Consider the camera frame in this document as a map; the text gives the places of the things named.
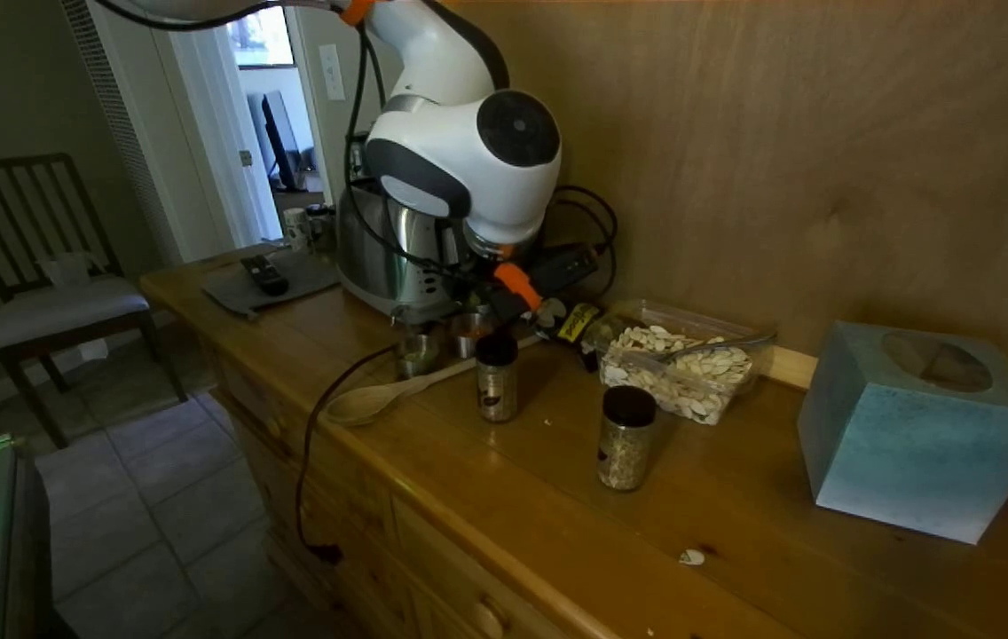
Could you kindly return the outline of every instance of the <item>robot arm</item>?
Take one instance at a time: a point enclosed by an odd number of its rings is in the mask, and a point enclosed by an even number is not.
[[[270,2],[341,10],[400,58],[362,162],[385,191],[425,216],[460,221],[475,241],[534,237],[561,171],[561,139],[540,98],[511,92],[494,47],[434,0],[101,0],[154,28],[211,28]]]

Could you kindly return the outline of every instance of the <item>doorway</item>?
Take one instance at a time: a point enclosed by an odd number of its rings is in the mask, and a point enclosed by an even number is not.
[[[259,168],[270,179],[284,233],[295,216],[323,207],[323,168],[317,127],[309,116],[309,87],[295,60],[284,8],[268,8],[225,23],[237,87],[249,103]]]
[[[145,179],[154,229],[171,264],[276,241],[288,209],[332,201],[303,58],[290,58],[290,67],[237,65],[226,28],[158,32],[101,2],[84,8],[108,60],[103,82],[120,97],[113,127],[136,146],[136,172]],[[270,131],[259,133],[251,113],[270,113]]]

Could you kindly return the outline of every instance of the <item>floor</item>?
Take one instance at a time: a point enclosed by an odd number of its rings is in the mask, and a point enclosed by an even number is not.
[[[352,617],[297,592],[268,561],[268,511],[211,374],[162,330],[191,397],[178,401],[143,344],[69,374],[49,394],[71,448],[55,450],[22,401],[0,434],[36,454],[49,492],[55,597],[81,639],[352,639]]]

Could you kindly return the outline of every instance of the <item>dresser drawer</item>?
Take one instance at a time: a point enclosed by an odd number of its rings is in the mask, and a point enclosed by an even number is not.
[[[389,531],[389,485],[323,434],[317,434],[309,448],[309,492],[317,488],[323,488],[323,500],[335,500],[335,511],[352,519],[358,529],[372,537]]]
[[[368,529],[367,519],[358,519],[358,506],[317,475],[304,481],[303,521],[309,537],[341,550],[341,561],[335,564],[339,601],[375,639],[416,639],[416,592],[397,561],[387,555],[389,544],[385,531]]]
[[[464,617],[459,617],[431,585],[420,585],[420,577],[407,571],[407,611],[420,639],[488,639],[479,628],[472,628]]]
[[[304,415],[282,401],[268,382],[251,378],[232,358],[211,351],[211,363],[226,397],[234,397],[270,440],[284,443],[295,456],[303,456]]]
[[[460,545],[437,531],[420,511],[395,505],[397,561],[443,601],[475,634],[565,634],[522,592],[503,585]]]
[[[234,437],[242,443],[242,454],[251,467],[251,478],[263,492],[268,511],[282,529],[295,529],[295,481],[297,481],[297,456],[284,450],[284,443],[270,440],[263,427],[225,390],[216,390],[216,401],[234,421]]]

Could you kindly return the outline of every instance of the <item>light blue tissue box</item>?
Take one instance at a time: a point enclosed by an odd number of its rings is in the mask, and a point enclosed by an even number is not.
[[[970,338],[838,321],[798,443],[820,506],[979,544],[1008,500],[1008,363]]]

